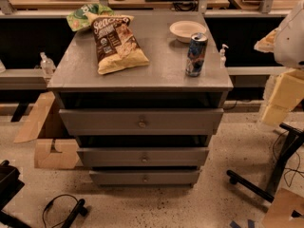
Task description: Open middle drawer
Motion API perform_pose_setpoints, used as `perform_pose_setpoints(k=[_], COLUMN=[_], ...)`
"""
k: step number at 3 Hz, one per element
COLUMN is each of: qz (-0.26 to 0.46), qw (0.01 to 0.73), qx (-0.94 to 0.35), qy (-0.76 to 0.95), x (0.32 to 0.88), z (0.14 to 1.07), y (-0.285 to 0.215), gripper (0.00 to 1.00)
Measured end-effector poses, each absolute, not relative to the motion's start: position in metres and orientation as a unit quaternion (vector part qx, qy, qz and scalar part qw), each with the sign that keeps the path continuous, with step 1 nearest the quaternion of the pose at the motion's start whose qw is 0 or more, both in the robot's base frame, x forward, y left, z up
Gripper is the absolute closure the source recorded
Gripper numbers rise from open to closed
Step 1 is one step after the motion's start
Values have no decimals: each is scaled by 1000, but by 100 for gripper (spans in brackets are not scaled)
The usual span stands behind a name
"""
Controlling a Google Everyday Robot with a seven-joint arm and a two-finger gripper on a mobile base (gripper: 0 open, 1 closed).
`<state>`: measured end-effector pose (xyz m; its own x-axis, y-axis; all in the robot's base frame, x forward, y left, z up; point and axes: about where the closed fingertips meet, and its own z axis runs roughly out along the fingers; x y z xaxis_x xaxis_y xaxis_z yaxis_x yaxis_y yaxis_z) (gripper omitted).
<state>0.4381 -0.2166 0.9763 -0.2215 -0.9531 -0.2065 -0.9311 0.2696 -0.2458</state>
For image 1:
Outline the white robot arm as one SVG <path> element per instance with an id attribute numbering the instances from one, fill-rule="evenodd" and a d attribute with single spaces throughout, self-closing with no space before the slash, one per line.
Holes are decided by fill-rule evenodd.
<path id="1" fill-rule="evenodd" d="M 288 70 L 271 77 L 264 91 L 260 122 L 276 127 L 304 99 L 304 1 L 299 1 L 279 26 L 257 41 L 254 49 L 272 52 Z"/>

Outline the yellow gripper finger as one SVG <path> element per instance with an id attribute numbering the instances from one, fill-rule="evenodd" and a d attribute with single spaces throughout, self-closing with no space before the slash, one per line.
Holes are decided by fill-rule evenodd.
<path id="1" fill-rule="evenodd" d="M 293 110 L 304 99 L 304 71 L 292 69 L 281 73 L 275 83 L 270 105 L 287 111 Z"/>
<path id="2" fill-rule="evenodd" d="M 260 121 L 269 126 L 278 126 L 284 122 L 289 113 L 288 108 L 266 104 L 261 108 Z"/>

